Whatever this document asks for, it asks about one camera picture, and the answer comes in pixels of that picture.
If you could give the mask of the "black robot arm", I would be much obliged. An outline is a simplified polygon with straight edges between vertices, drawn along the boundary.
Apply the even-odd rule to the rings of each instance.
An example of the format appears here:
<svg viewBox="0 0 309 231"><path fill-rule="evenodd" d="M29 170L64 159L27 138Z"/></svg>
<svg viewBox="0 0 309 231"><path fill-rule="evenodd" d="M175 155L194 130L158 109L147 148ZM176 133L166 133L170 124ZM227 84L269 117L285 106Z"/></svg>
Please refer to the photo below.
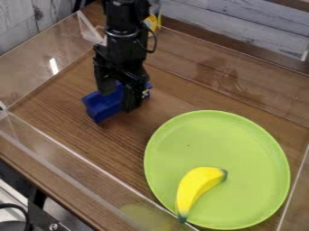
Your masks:
<svg viewBox="0 0 309 231"><path fill-rule="evenodd" d="M150 15L147 0L102 0L106 13L106 45L93 46L93 75L96 87L106 97L123 86L122 109L140 106L150 76L143 68L148 42Z"/></svg>

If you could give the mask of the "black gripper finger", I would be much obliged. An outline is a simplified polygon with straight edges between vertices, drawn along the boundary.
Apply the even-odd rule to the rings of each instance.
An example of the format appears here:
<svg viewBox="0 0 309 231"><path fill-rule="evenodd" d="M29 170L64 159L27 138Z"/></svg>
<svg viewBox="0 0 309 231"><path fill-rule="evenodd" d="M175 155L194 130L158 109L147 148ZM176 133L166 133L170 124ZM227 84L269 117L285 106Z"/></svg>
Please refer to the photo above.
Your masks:
<svg viewBox="0 0 309 231"><path fill-rule="evenodd" d="M110 95L116 90L116 79L114 71L103 66L93 67L93 75L98 91L103 96Z"/></svg>
<svg viewBox="0 0 309 231"><path fill-rule="evenodd" d="M124 84L122 107L126 112L138 108L143 101L143 91L146 83L139 80L131 80Z"/></svg>

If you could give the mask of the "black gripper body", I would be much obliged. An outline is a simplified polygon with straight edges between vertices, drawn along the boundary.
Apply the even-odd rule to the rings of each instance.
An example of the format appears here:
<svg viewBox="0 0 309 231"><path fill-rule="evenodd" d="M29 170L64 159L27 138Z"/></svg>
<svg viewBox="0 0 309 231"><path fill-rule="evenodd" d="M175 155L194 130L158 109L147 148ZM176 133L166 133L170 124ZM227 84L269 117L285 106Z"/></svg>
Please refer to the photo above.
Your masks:
<svg viewBox="0 0 309 231"><path fill-rule="evenodd" d="M116 32L106 29L106 46L93 46L93 66L114 71L116 82L123 85L131 80L147 83L150 77L143 67L147 53L148 31Z"/></svg>

